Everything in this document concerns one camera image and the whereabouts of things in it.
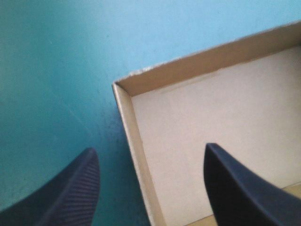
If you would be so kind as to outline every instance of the brown cardboard edge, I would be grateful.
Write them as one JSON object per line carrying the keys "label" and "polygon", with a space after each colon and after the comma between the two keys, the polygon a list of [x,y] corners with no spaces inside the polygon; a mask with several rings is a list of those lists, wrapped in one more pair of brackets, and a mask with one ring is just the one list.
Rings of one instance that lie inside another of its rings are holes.
{"label": "brown cardboard edge", "polygon": [[130,96],[247,62],[301,43],[301,21],[132,72],[115,83]]}
{"label": "brown cardboard edge", "polygon": [[131,96],[119,85],[112,84],[113,93],[127,136],[144,204],[152,226],[166,226],[146,161]]}

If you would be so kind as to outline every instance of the blue wall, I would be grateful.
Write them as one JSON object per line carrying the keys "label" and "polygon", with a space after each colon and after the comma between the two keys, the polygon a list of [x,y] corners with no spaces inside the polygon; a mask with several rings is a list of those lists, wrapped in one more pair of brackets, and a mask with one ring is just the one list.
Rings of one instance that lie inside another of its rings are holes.
{"label": "blue wall", "polygon": [[94,146],[93,225],[149,225],[111,83],[298,19],[300,0],[2,0],[0,210]]}

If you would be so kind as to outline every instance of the open cardboard box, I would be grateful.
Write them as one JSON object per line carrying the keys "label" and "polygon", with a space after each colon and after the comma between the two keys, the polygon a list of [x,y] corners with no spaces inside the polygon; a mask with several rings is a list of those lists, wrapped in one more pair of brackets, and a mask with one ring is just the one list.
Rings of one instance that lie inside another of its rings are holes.
{"label": "open cardboard box", "polygon": [[113,83],[152,226],[212,215],[206,143],[286,187],[301,180],[301,21]]}

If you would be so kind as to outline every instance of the cardboard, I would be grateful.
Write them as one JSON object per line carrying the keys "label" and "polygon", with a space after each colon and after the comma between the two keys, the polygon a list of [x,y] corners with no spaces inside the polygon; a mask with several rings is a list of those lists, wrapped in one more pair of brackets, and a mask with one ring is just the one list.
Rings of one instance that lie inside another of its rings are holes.
{"label": "cardboard", "polygon": [[152,226],[201,226],[216,142],[278,187],[301,180],[301,22],[113,84]]}

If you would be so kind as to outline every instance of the teal floor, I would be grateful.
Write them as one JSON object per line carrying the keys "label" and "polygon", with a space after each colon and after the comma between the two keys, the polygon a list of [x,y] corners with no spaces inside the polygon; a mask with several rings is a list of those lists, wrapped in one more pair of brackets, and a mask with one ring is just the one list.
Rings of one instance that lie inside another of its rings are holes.
{"label": "teal floor", "polygon": [[93,146],[93,225],[149,225],[111,83],[298,19],[300,0],[2,0],[0,210]]}

